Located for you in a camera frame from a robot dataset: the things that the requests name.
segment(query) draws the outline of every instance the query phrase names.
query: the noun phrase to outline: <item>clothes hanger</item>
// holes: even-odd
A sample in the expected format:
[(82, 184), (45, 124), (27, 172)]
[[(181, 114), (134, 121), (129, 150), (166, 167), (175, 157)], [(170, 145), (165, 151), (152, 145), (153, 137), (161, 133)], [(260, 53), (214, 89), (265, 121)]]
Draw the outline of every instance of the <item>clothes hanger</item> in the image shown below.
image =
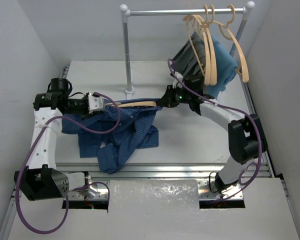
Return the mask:
[[(247, 65), (247, 61), (246, 61), (246, 57), (244, 52), (241, 49), (241, 46), (238, 42), (238, 40), (236, 39), (235, 35), (230, 31), (229, 29), (229, 25), (235, 20), (236, 17), (236, 11), (235, 11), (235, 7), (230, 4), (227, 6), (227, 8), (231, 8), (232, 9), (232, 19), (230, 21), (228, 21), (226, 23), (226, 25), (224, 25), (223, 23), (213, 20), (213, 23), (218, 24), (219, 29), (223, 35), (224, 38), (228, 39), (228, 40), (232, 40), (236, 46), (236, 49), (238, 51), (239, 54), (239, 58), (240, 58), (240, 66), (239, 70), (236, 69), (236, 72), (241, 75), (241, 79), (244, 83), (247, 83), (249, 81), (249, 71), (248, 71), (248, 65)], [(230, 37), (228, 37), (227, 35), (225, 35), (223, 29), (225, 29), (228, 34), (230, 35)]]
[[(157, 103), (155, 101), (136, 101), (129, 103), (116, 102), (119, 108), (131, 108), (131, 107), (156, 107)], [(106, 103), (105, 106), (114, 107), (112, 103)]]
[(209, 20), (209, 12), (207, 5), (204, 5), (203, 8), (205, 9), (205, 15), (206, 19), (205, 21), (203, 20), (203, 27), (204, 27), (204, 32), (208, 37), (209, 41), (209, 48), (210, 48), (210, 60), (211, 60), (211, 74), (210, 74), (210, 85), (216, 85), (217, 84), (217, 61), (216, 61), (216, 53), (215, 53), (215, 47), (214, 43), (212, 41), (211, 33), (209, 30), (210, 24), (214, 21), (215, 19), (215, 8), (213, 5), (210, 5), (209, 8), (212, 10), (212, 19), (211, 21)]
[[(211, 74), (210, 50), (209, 50), (208, 47), (205, 47), (205, 71), (204, 71), (203, 64), (200, 62), (199, 56), (198, 56), (197, 51), (195, 49), (195, 46), (194, 46), (194, 44), (192, 42), (190, 31), (189, 31), (190, 30), (190, 28), (189, 28), (189, 21), (195, 21), (195, 20), (197, 20), (198, 29), (201, 29), (202, 23), (201, 23), (200, 19), (198, 18), (198, 16), (196, 16), (196, 15), (187, 15), (182, 20), (185, 21), (185, 25), (186, 25), (186, 30), (187, 30), (189, 42), (191, 44), (193, 53), (194, 53), (195, 58), (196, 58), (196, 60), (198, 62), (198, 65), (200, 67), (201, 73), (204, 76), (204, 85), (207, 86), (207, 85), (210, 84), (210, 74)], [(194, 27), (194, 22), (192, 22), (192, 28), (193, 28), (193, 30), (196, 30), (196, 28)], [(203, 36), (204, 36), (203, 37), (204, 44), (205, 44), (205, 46), (208, 46), (207, 36), (205, 36), (205, 34), (203, 34)]]

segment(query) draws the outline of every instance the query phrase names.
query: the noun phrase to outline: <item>white platform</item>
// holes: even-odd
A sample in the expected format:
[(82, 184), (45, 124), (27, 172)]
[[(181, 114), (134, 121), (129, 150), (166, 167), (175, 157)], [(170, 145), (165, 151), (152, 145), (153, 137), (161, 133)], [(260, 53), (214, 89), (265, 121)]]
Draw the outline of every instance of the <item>white platform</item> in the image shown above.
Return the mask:
[[(279, 178), (256, 179), (244, 191), (245, 208), (199, 209), (197, 182), (111, 181), (106, 210), (71, 209), (63, 227), (38, 235), (15, 216), (9, 240), (298, 240)], [(21, 206), (36, 228), (59, 224), (62, 199)]]
[[(134, 99), (161, 98), (172, 84), (166, 61), (133, 61)], [(74, 92), (100, 92), (124, 100), (124, 61), (72, 61), (67, 79)], [(248, 112), (240, 79), (228, 84), (219, 101)], [(158, 111), (153, 125), (159, 130), (159, 147), (137, 149), (127, 164), (225, 163), (230, 156), (228, 133), (210, 119), (192, 112), (188, 105)], [(96, 163), (97, 158), (80, 158), (77, 135), (60, 134), (57, 163)]]

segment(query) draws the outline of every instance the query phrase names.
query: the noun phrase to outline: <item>clothing rack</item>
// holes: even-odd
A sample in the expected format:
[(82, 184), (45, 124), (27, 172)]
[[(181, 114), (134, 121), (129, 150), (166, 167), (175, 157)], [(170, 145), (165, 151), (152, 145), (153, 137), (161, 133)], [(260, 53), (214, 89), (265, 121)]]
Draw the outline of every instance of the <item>clothing rack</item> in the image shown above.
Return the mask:
[[(235, 38), (239, 42), (241, 35), (245, 29), (248, 17), (255, 7), (253, 1), (249, 1), (246, 6), (235, 8), (234, 11), (236, 14), (242, 14), (242, 20), (238, 31), (235, 35)], [(123, 28), (123, 40), (124, 40), (124, 53), (125, 53), (125, 72), (126, 72), (126, 89), (125, 93), (127, 94), (127, 99), (131, 99), (132, 94), (135, 92), (131, 79), (131, 66), (130, 66), (130, 53), (129, 53), (129, 37), (128, 37), (128, 17), (134, 16), (171, 16), (171, 15), (192, 15), (192, 14), (205, 14), (205, 9), (186, 9), (186, 10), (149, 10), (149, 11), (131, 11), (127, 5), (122, 4), (120, 6), (121, 10), (121, 21)], [(231, 8), (216, 8), (214, 9), (214, 14), (233, 14)], [(232, 45), (230, 50), (230, 55), (233, 57), (236, 51), (235, 44)]]

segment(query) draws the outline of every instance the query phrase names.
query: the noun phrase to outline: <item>blue towel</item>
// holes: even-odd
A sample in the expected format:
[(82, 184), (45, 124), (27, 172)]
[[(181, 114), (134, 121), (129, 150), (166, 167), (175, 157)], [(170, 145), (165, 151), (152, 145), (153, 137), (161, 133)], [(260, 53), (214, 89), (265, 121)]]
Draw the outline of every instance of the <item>blue towel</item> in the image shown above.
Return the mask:
[[(124, 104), (141, 101), (157, 101), (157, 99), (143, 98), (120, 102)], [(80, 157), (97, 157), (100, 170), (111, 174), (123, 167), (135, 149), (158, 147), (159, 133), (152, 123), (157, 111), (161, 109), (159, 106), (120, 108), (120, 125), (108, 134), (93, 134), (66, 120), (62, 120), (62, 132), (78, 134)], [(112, 106), (106, 106), (104, 113), (85, 120), (81, 120), (80, 115), (67, 116), (89, 129), (106, 131), (115, 125), (118, 111)]]
[(219, 92), (226, 90), (226, 86), (236, 76), (235, 69), (238, 64), (224, 46), (212, 35), (212, 41), (216, 60), (217, 82), (214, 86), (208, 86), (205, 93), (217, 98)]

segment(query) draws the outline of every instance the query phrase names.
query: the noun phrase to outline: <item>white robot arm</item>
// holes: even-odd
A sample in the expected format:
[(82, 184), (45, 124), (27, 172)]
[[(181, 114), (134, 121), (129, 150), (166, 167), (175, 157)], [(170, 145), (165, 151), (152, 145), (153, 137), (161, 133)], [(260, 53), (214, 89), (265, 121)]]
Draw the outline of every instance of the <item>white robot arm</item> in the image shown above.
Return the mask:
[[(183, 79), (189, 88), (199, 89), (201, 95), (201, 79)], [(69, 94), (72, 90), (71, 83), (66, 79), (54, 78), (48, 87), (47, 93), (37, 94), (34, 106), (34, 130), (32, 144), (45, 127), (47, 120), (62, 116), (63, 114), (80, 114), (90, 117), (91, 114), (98, 114), (104, 109), (104, 102), (101, 97), (87, 93), (82, 99), (71, 99)], [(235, 184), (240, 173), (258, 156), (258, 141), (250, 121), (241, 113), (217, 107), (218, 102), (206, 95), (215, 104), (204, 102), (194, 97), (183, 88), (167, 86), (164, 96), (156, 102), (157, 106), (174, 108), (179, 104), (189, 104), (190, 109), (197, 114), (209, 118), (226, 131), (229, 136), (230, 158), (224, 168), (216, 174), (214, 185), (219, 193)], [(262, 140), (262, 151), (268, 146), (258, 116), (252, 114)], [(57, 135), (61, 120), (55, 119), (44, 131), (42, 137), (30, 156), (26, 169), (23, 171), (20, 182), (20, 189), (30, 200), (42, 200), (51, 198), (65, 198), (68, 192), (80, 188), (88, 183), (87, 172), (74, 172), (64, 174), (57, 171), (55, 151)], [(19, 171), (14, 174), (17, 181)]]
[[(20, 189), (30, 200), (65, 198), (68, 192), (88, 183), (87, 172), (62, 173), (57, 171), (55, 152), (61, 119), (46, 122), (63, 114), (80, 114), (90, 116), (103, 110), (104, 101), (101, 97), (87, 93), (82, 99), (71, 99), (71, 83), (66, 79), (53, 78), (47, 93), (37, 94), (34, 106), (34, 129), (31, 145), (34, 144), (43, 127), (47, 127), (24, 170)], [(19, 171), (14, 174), (17, 181)]]

